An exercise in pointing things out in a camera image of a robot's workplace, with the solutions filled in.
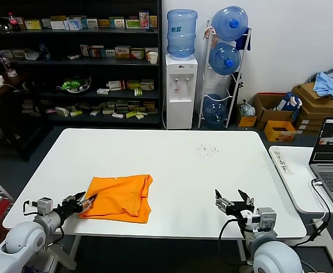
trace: orange box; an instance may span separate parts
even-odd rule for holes
[[[243,117],[241,114],[238,114],[237,125],[239,127],[254,127],[257,116],[254,117]]]
[[[264,132],[272,142],[292,142],[297,133],[289,121],[268,121]]]

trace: orange cloth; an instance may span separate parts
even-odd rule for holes
[[[132,223],[147,223],[150,207],[150,175],[129,177],[94,177],[86,198],[97,194],[92,207],[80,214],[81,218],[116,220]]]

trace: water bottle rack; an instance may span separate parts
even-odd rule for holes
[[[242,73],[242,69],[243,69],[243,65],[244,65],[244,56],[245,56],[245,52],[247,51],[247,47],[248,47],[248,43],[250,41],[250,37],[251,37],[251,29],[248,30],[247,34],[244,34],[244,36],[247,36],[246,38],[246,43],[244,45],[244,49],[240,51],[240,54],[241,54],[241,62],[240,62],[240,67],[238,68],[238,76],[237,78],[235,78],[235,76],[233,74],[231,74],[231,78],[235,81],[235,88],[234,88],[234,92],[233,94],[230,94],[230,91],[227,87],[225,87],[225,90],[226,90],[226,93],[227,93],[227,96],[221,100],[214,100],[212,99],[211,97],[208,96],[207,93],[207,87],[211,88],[211,87],[218,87],[220,88],[221,86],[217,86],[217,85],[208,85],[207,82],[207,71],[209,69],[212,69],[213,68],[210,66],[209,64],[209,58],[210,58],[210,50],[211,50],[211,45],[212,45],[212,41],[213,41],[213,35],[215,35],[213,33],[213,28],[211,26],[211,23],[210,21],[208,20],[207,21],[207,29],[209,29],[209,35],[208,35],[208,38],[205,39],[205,49],[204,49],[204,53],[203,53],[203,63],[202,63],[202,66],[204,67],[203,69],[203,72],[202,72],[202,77],[203,77],[203,87],[202,87],[202,90],[201,90],[201,105],[199,107],[199,121],[198,121],[198,128],[201,128],[201,122],[202,120],[204,120],[204,116],[203,116],[203,102],[205,100],[205,97],[208,97],[209,99],[213,100],[213,101],[216,101],[216,102],[221,102],[221,101],[226,101],[226,104],[228,104],[228,100],[231,100],[231,103],[230,103],[230,107],[228,109],[228,115],[227,115],[227,121],[226,121],[226,129],[228,128],[228,124],[230,122],[230,118],[231,118],[231,114],[232,114],[232,108],[233,108],[233,105],[234,105],[234,102],[236,100],[236,93],[237,93],[237,90],[238,90],[238,87],[241,83],[241,73]]]

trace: brown box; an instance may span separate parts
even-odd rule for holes
[[[295,125],[318,125],[321,126],[323,124],[323,119],[305,119],[301,115],[298,116]]]
[[[319,100],[310,101],[307,98],[307,90],[301,88],[300,86],[296,86],[293,88],[293,94],[299,96],[299,98],[303,102],[303,106],[306,110],[313,113],[324,113],[324,114],[333,114],[333,100],[329,99],[326,103],[321,104],[317,103]]]
[[[317,137],[320,131],[297,130],[296,135],[311,135]]]
[[[255,128],[258,129],[258,130],[263,130],[263,129],[265,129],[266,125],[267,125],[266,122],[257,121],[255,123]]]
[[[321,125],[300,124],[300,125],[296,125],[295,129],[296,130],[307,130],[307,131],[319,131],[321,127],[322,127]]]
[[[256,94],[253,105],[256,110],[257,120],[260,122],[268,121],[291,121],[293,111],[274,111],[285,94]]]
[[[297,87],[304,90],[303,93],[309,101],[312,101],[312,102],[315,102],[318,104],[326,104],[331,98],[328,96],[325,96],[325,97],[318,96],[317,93],[313,91],[314,84],[315,84],[315,82],[310,82],[307,84],[299,85]]]
[[[333,117],[333,114],[326,114],[326,113],[313,113],[309,110],[306,109],[306,106],[303,105],[301,107],[301,111],[300,111],[300,116],[304,119],[313,119],[313,120],[319,120],[325,118],[325,117]]]

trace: laptop screen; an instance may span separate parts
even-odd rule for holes
[[[333,118],[325,118],[310,158],[310,164],[333,163]]]

